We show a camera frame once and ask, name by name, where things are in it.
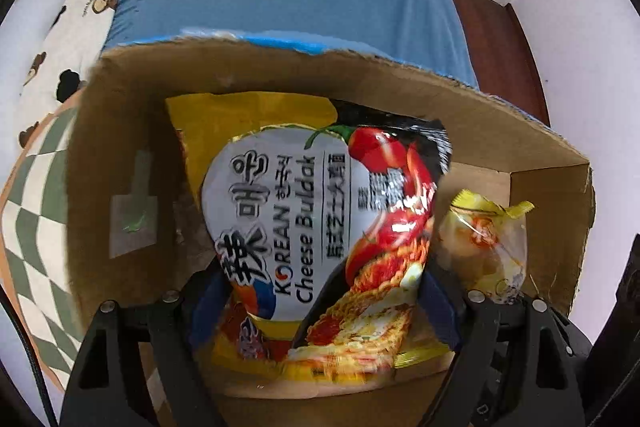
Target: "checkered blanket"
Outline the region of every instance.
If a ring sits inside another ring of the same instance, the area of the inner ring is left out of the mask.
[[[5,289],[18,304],[40,360],[62,387],[83,336],[65,267],[66,147],[76,115],[68,105],[43,122],[27,145],[2,195],[0,221],[6,258],[0,269],[9,271],[9,277],[2,273]]]

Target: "black cable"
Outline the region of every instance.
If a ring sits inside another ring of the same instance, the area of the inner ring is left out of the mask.
[[[11,323],[12,325],[14,325],[15,331],[18,333],[18,337],[20,337],[20,341],[22,342],[24,350],[27,353],[27,358],[29,359],[29,364],[31,365],[31,372],[33,373],[33,378],[36,381],[36,387],[38,388],[38,393],[40,394],[40,400],[42,401],[44,412],[47,415],[47,420],[49,420],[49,424],[51,425],[51,427],[58,427],[58,420],[56,419],[56,414],[53,412],[53,406],[51,404],[49,392],[47,391],[47,385],[45,384],[44,377],[42,376],[40,364],[38,363],[38,357],[36,357],[36,352],[31,345],[29,335],[24,329],[20,317],[18,317],[14,306],[11,304],[9,297],[4,292],[4,288],[2,288],[1,284],[0,301],[2,301],[2,308],[4,308],[4,311],[11,319]]]

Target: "cheese buldak package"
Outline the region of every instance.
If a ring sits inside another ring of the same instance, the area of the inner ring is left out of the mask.
[[[438,229],[436,259],[455,272],[467,290],[480,290],[498,304],[513,300],[527,268],[525,214],[529,201],[503,208],[462,190]]]
[[[334,383],[397,367],[449,168],[440,122],[272,92],[166,104],[233,287],[212,361]]]

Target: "wooden floor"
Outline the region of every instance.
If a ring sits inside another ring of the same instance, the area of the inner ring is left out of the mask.
[[[511,5],[453,0],[480,89],[549,125],[545,95],[529,44]]]

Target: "yellow plastic packet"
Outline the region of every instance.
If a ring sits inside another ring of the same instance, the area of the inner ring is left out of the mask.
[[[508,303],[520,291],[527,267],[523,201],[504,208],[471,190],[451,201],[438,233],[438,264],[453,271],[467,290],[480,290],[496,303]]]

